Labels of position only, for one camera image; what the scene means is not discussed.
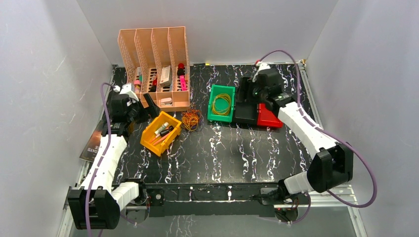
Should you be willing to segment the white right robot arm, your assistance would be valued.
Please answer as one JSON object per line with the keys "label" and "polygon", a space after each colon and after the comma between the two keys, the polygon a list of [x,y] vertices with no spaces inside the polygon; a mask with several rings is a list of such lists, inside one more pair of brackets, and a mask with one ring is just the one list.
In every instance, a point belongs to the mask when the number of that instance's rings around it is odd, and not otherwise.
{"label": "white right robot arm", "polygon": [[292,204],[299,193],[323,193],[353,178],[353,152],[347,145],[322,133],[307,112],[297,103],[296,95],[283,91],[277,70],[257,71],[253,78],[240,79],[239,102],[264,104],[302,142],[312,157],[307,171],[278,182],[278,189],[270,195],[284,204]]}

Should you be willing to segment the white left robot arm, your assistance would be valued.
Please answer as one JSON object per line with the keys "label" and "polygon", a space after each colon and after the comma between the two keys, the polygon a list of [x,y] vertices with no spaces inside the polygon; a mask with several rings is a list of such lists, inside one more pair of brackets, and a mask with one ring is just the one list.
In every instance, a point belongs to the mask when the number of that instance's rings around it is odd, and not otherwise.
{"label": "white left robot arm", "polygon": [[147,122],[160,114],[150,94],[147,106],[128,94],[120,93],[105,107],[106,122],[94,162],[80,186],[69,191],[67,201],[78,230],[115,229],[120,214],[131,202],[143,205],[148,193],[142,181],[128,178],[113,185],[117,165],[127,147],[135,124]]}

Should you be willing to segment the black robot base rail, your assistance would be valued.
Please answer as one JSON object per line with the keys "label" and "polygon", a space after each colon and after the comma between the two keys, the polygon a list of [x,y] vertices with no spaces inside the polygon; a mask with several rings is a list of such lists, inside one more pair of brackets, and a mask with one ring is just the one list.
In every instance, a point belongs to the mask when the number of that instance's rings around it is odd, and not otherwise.
{"label": "black robot base rail", "polygon": [[181,215],[255,215],[285,223],[303,216],[307,194],[289,195],[276,182],[267,183],[144,183],[139,200],[131,201],[124,214],[145,211],[146,217]]}

